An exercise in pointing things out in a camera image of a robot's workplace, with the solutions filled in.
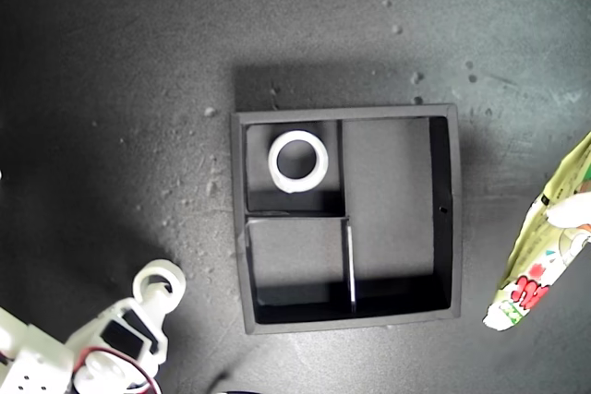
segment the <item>white washer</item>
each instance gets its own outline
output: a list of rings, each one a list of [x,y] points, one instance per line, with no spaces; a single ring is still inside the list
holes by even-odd
[[[306,177],[292,179],[279,171],[277,160],[281,150],[290,142],[307,142],[316,153],[314,169]],[[304,193],[315,188],[322,182],[329,169],[329,154],[319,138],[308,131],[296,130],[281,134],[273,141],[269,150],[269,171],[275,185],[287,194]]]

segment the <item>red wire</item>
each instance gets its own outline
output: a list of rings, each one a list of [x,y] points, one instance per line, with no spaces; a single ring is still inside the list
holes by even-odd
[[[135,359],[132,359],[128,355],[125,355],[122,352],[119,352],[112,348],[105,348],[103,346],[89,346],[87,348],[84,348],[80,353],[78,361],[74,365],[72,374],[77,373],[77,371],[84,365],[84,362],[86,361],[87,357],[93,352],[106,352],[107,354],[114,355],[115,357],[118,357],[119,359],[133,365],[145,377],[146,383],[150,385],[150,387],[144,391],[144,394],[150,392],[150,388],[154,392],[154,394],[162,394],[162,392],[158,388],[158,385],[156,385],[154,379],[150,377],[148,373],[146,373],[146,371],[144,371],[144,369],[139,365],[139,363]]]

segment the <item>black box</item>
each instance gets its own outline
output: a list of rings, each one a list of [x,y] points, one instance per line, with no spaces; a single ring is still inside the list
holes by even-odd
[[[268,154],[317,136],[329,168],[286,194]],[[459,316],[462,190],[454,105],[235,113],[238,274],[247,333]]]

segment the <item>gray table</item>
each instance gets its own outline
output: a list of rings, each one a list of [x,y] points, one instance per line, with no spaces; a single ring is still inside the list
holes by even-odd
[[[65,339],[169,257],[189,281],[167,393],[223,374],[264,393],[591,387],[591,251],[519,328],[480,323],[529,203],[591,129],[591,0],[0,0],[0,49],[0,305],[23,320]],[[462,316],[246,336],[229,113],[417,97],[460,111]]]

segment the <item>snack bag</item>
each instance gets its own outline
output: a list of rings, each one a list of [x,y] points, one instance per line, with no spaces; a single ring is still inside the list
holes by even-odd
[[[483,320],[486,326],[502,331],[518,323],[591,242],[591,225],[557,228],[546,215],[548,207],[584,192],[591,192],[591,133],[562,160],[527,211],[499,289]]]

